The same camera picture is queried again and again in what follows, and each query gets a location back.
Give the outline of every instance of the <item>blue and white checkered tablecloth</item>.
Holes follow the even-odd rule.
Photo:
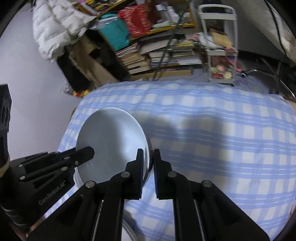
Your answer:
[[[107,84],[81,101],[58,150],[75,147],[84,121],[104,107],[133,114],[173,170],[211,180],[271,240],[284,227],[296,197],[296,118],[281,97],[183,80]],[[153,175],[125,210],[140,240],[174,240],[172,202],[156,199]]]

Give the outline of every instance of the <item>screw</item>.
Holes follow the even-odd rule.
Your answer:
[[[209,188],[209,187],[212,186],[212,182],[209,181],[209,180],[205,180],[205,181],[202,182],[202,185],[203,185],[204,187],[206,187],[206,188]]]
[[[85,186],[87,188],[93,188],[95,184],[96,183],[94,181],[88,181],[88,182],[86,182]]]
[[[127,177],[130,176],[130,173],[129,172],[122,172],[121,176],[124,177],[124,178],[127,178]]]
[[[175,173],[175,172],[168,172],[168,176],[169,177],[176,177],[177,176],[177,173]]]

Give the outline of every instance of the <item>quilted jacket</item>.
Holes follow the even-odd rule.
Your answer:
[[[94,18],[76,10],[68,0],[36,0],[33,35],[42,57],[54,62],[65,46],[83,36]]]

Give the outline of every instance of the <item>teal container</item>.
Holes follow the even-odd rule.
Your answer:
[[[130,34],[125,22],[117,14],[106,14],[96,22],[96,28],[117,51],[129,46]]]

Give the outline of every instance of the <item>red bag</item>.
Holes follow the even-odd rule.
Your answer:
[[[118,16],[125,21],[131,36],[138,37],[151,29],[152,23],[147,17],[149,11],[148,4],[140,4],[120,10]]]

